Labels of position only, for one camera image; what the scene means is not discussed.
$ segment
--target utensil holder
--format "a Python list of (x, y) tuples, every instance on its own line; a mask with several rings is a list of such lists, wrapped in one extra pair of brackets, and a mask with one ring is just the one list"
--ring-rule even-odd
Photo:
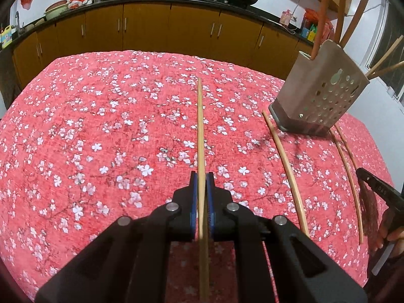
[(326, 40), (314, 60), (299, 51), (269, 110), (284, 132), (325, 136), (368, 84), (343, 48)]

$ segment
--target metal bolt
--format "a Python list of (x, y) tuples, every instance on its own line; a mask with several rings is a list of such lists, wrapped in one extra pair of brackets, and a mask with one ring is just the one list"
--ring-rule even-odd
[(283, 215), (277, 215), (275, 217), (275, 223), (278, 225), (285, 225), (288, 222), (288, 219), (285, 218)]
[(179, 205), (174, 202), (170, 202), (166, 205), (166, 209), (170, 212), (174, 212), (174, 211), (178, 210), (178, 208), (179, 208)]
[(128, 217), (128, 216), (121, 216), (121, 217), (118, 219), (118, 224), (119, 224), (120, 226), (126, 226), (126, 225), (128, 225), (129, 223), (131, 223), (131, 218)]
[(237, 203), (229, 203), (229, 204), (227, 204), (226, 207), (229, 211), (232, 211), (232, 212), (235, 212), (240, 208), (240, 206)]

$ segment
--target window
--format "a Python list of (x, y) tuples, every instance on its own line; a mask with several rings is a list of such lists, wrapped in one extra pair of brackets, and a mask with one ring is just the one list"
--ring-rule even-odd
[[(397, 8), (393, 4), (389, 4), (385, 28), (369, 68), (373, 67), (380, 60), (401, 34), (404, 35), (404, 19)], [(399, 46), (397, 46), (385, 62), (381, 64), (379, 70), (397, 64), (402, 60), (404, 60), (404, 40), (401, 41)], [(393, 72), (382, 75), (380, 78), (387, 86), (391, 86), (394, 89), (397, 96), (402, 95), (401, 90), (404, 87), (404, 68), (399, 68)]]

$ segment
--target red floral tablecloth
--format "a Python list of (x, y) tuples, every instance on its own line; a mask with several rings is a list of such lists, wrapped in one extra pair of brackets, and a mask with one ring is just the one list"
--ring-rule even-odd
[[(0, 123), (0, 255), (30, 297), (119, 216), (148, 215), (188, 183), (197, 169), (197, 77), (204, 90), (207, 172), (256, 215), (285, 214), (298, 224), (260, 114), (282, 80), (179, 54), (60, 58), (25, 88)], [(365, 126), (348, 114), (339, 125), (358, 164), (391, 183)], [(335, 144), (278, 133), (312, 240), (363, 285), (368, 244), (358, 244), (354, 200)], [(374, 202), (381, 214), (385, 206)], [(196, 301), (195, 246), (172, 245), (167, 302)], [(215, 243), (211, 301), (236, 301), (235, 287), (231, 244)]]

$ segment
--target tablecloth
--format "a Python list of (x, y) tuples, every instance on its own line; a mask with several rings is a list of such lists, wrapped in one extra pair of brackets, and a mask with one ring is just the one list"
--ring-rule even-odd
[[(256, 215), (285, 214), (298, 225), (261, 115), (284, 81), (180, 54), (59, 58), (0, 123), (0, 256), (31, 298), (119, 216), (146, 216), (187, 185), (197, 170), (197, 77), (203, 82), (207, 172)], [(391, 183), (366, 127), (349, 114), (339, 125), (358, 165)], [(368, 243), (358, 243), (353, 195), (335, 144), (330, 137), (278, 134), (311, 239), (363, 285)], [(370, 196), (374, 231), (385, 206)], [(171, 245), (167, 302), (197, 300), (196, 245)], [(236, 301), (231, 243), (212, 245), (210, 268), (211, 301)]]

